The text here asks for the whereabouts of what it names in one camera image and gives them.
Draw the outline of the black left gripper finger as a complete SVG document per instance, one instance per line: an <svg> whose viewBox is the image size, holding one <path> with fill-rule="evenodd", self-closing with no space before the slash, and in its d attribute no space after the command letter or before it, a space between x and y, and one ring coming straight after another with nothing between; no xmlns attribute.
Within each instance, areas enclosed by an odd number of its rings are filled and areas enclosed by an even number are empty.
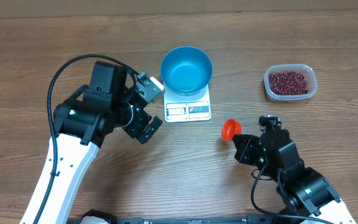
<svg viewBox="0 0 358 224"><path fill-rule="evenodd" d="M137 105L147 105L154 100L154 93L149 93L148 90L136 89L134 95L134 102Z"/></svg>
<svg viewBox="0 0 358 224"><path fill-rule="evenodd" d="M145 129L137 136L137 140L141 144L147 143L162 125L162 120L157 116L145 127Z"/></svg>

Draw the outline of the red measuring scoop blue handle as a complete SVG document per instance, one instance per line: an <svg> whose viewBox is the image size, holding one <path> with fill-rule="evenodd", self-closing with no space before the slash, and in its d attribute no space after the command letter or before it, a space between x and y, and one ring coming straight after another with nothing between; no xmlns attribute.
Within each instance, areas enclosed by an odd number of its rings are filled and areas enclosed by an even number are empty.
<svg viewBox="0 0 358 224"><path fill-rule="evenodd" d="M225 141L232 141L234 135L241 134L242 126L235 119L228 119L222 127L221 137Z"/></svg>

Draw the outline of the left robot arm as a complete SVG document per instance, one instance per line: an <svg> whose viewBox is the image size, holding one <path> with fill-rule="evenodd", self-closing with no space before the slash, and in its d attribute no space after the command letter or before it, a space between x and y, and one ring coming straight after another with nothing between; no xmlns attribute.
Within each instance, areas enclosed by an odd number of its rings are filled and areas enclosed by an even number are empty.
<svg viewBox="0 0 358 224"><path fill-rule="evenodd" d="M90 83L53 112L44 168L21 223L65 223L104 138L123 129L141 144L147 143L162 120L144 108L163 91L163 85L145 72L97 61Z"/></svg>

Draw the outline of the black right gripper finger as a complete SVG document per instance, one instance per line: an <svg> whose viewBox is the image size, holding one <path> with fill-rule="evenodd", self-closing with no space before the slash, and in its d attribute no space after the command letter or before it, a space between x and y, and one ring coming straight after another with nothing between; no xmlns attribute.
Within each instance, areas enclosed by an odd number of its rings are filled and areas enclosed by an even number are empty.
<svg viewBox="0 0 358 224"><path fill-rule="evenodd" d="M251 134L235 134L232 140L237 151L244 150L248 143L259 143L259 137Z"/></svg>
<svg viewBox="0 0 358 224"><path fill-rule="evenodd" d="M257 158L253 149L238 149L234 158L241 164L255 165Z"/></svg>

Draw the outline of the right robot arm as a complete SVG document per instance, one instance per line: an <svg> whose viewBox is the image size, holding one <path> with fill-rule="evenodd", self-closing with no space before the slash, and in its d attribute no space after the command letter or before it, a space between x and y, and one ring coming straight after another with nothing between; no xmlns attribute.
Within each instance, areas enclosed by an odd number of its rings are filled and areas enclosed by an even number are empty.
<svg viewBox="0 0 358 224"><path fill-rule="evenodd" d="M300 158L296 144L286 129L265 128L261 136L235 134L235 159L258 168L250 193L256 210L277 223L354 223L346 204L327 178ZM255 189L261 175L277 183L276 191L285 208L268 212L255 202Z"/></svg>

